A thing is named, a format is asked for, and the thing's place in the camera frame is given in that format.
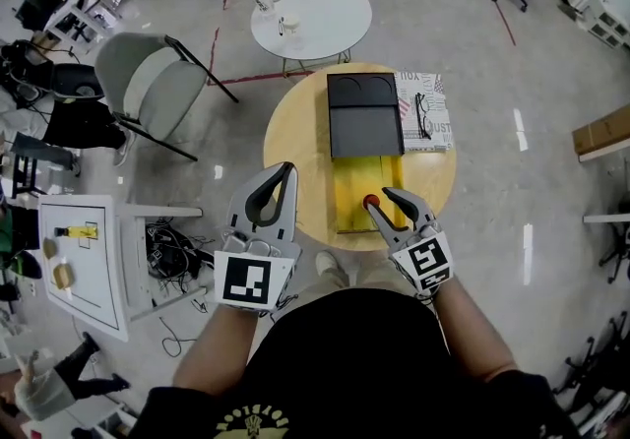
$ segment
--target yellow tray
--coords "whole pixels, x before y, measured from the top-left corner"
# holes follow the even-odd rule
[[[363,199],[375,194],[381,210],[398,227],[405,225],[405,215],[392,203],[383,187],[403,188],[403,162],[400,156],[341,157],[333,159],[337,232],[377,230]]]

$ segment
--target shoe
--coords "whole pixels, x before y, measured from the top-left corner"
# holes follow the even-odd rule
[[[129,151],[131,147],[134,145],[136,141],[136,133],[132,133],[128,129],[123,129],[122,132],[125,134],[126,140],[125,143],[122,144],[122,147],[116,151],[116,158],[114,159],[114,166],[122,166],[123,162],[127,160],[127,156],[129,155]]]
[[[18,288],[18,279],[16,279],[14,282],[4,284],[3,287],[6,291],[11,290],[11,292],[13,292],[7,294],[10,296],[10,298],[7,299],[9,302],[19,301],[21,299],[22,296],[20,295],[20,289]]]
[[[125,378],[119,376],[115,372],[111,375],[111,379],[118,384],[118,387],[120,388],[118,392],[131,388],[131,384]]]
[[[77,178],[81,176],[81,165],[79,164],[79,158],[72,154],[72,166],[71,171]]]
[[[96,344],[96,341],[88,333],[83,333],[83,339],[85,340],[86,345],[90,347],[92,352],[96,353],[97,351],[100,351],[100,347]]]
[[[315,256],[315,269],[317,270],[317,274],[321,277],[324,272],[331,268],[336,270],[340,268],[333,254],[326,250],[318,252]]]

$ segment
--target gray folding chair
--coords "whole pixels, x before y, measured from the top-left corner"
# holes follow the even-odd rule
[[[151,82],[142,98],[138,118],[132,118],[124,108],[132,77],[149,56],[164,48],[172,48],[179,60],[168,65]],[[121,126],[192,160],[197,158],[164,140],[184,118],[208,77],[238,103],[234,94],[186,47],[166,35],[119,33],[101,48],[94,68],[112,113]]]

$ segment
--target white paper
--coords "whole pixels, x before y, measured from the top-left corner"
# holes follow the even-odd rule
[[[453,149],[451,118],[446,108],[442,76],[432,73],[397,72],[396,89],[403,125],[405,151],[444,152]],[[420,138],[415,95],[423,94],[420,117],[430,139]]]

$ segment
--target eyeglasses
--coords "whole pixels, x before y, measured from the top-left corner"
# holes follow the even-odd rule
[[[425,140],[431,139],[431,134],[426,130],[426,114],[429,111],[428,103],[426,104],[426,108],[424,108],[424,96],[425,94],[416,93],[415,94],[415,115],[417,116],[417,129],[420,135],[420,138]]]

